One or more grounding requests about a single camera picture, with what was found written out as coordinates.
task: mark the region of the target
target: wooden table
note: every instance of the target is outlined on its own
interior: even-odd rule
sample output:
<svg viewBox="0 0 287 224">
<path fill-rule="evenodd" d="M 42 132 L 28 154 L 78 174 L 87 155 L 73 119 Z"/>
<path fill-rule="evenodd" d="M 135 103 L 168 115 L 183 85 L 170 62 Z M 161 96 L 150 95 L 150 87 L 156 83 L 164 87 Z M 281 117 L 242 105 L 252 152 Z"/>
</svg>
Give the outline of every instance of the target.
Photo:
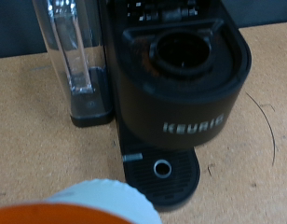
<svg viewBox="0 0 287 224">
<path fill-rule="evenodd" d="M 196 149 L 196 193 L 163 223 L 287 223 L 287 23 L 241 32 L 252 71 L 223 131 Z M 116 124 L 72 124 L 46 53 L 0 59 L 0 206 L 93 178 L 125 181 Z"/>
</svg>

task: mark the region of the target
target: k-cup holder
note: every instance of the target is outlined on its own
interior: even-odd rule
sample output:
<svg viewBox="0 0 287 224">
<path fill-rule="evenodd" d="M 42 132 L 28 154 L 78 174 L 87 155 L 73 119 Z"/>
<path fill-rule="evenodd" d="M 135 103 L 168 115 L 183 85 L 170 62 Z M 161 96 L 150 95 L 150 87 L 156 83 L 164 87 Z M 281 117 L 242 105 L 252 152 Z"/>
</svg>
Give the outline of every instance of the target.
<svg viewBox="0 0 287 224">
<path fill-rule="evenodd" d="M 156 68 L 169 77 L 194 78 L 213 63 L 211 41 L 190 30 L 169 30 L 155 38 L 149 57 Z"/>
</svg>

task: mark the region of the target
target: drain hole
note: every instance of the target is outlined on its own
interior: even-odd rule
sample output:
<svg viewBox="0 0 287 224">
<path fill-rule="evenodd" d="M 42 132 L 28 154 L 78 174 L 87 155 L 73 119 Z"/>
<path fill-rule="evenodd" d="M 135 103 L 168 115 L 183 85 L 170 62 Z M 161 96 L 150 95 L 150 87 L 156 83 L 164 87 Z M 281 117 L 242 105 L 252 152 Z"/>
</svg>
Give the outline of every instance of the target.
<svg viewBox="0 0 287 224">
<path fill-rule="evenodd" d="M 165 160 L 156 161 L 154 164 L 154 173 L 159 178 L 167 178 L 171 174 L 171 164 Z"/>
</svg>

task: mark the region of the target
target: keurig coffee maker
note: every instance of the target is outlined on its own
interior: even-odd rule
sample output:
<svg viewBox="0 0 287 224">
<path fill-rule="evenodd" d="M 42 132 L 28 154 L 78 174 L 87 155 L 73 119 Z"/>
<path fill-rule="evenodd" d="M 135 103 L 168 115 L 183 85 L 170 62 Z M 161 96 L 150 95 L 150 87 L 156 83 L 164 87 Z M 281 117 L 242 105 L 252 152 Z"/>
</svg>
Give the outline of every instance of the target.
<svg viewBox="0 0 287 224">
<path fill-rule="evenodd" d="M 78 0 L 55 2 L 53 22 L 61 4 L 78 12 Z M 198 185 L 194 147 L 225 126 L 250 71 L 249 48 L 219 0 L 80 2 L 84 9 L 95 2 L 100 14 L 126 180 L 158 210 L 175 209 Z M 81 36 L 93 34 L 84 29 Z"/>
</svg>

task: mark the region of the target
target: orange cup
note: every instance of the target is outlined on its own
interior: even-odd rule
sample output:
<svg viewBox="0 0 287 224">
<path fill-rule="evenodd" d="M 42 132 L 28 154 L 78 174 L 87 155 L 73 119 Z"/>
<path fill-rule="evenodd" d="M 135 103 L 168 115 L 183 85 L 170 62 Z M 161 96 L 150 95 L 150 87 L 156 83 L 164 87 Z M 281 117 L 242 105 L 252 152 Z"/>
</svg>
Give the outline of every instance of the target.
<svg viewBox="0 0 287 224">
<path fill-rule="evenodd" d="M 72 204 L 37 203 L 0 208 L 0 224 L 130 224 L 121 217 Z"/>
</svg>

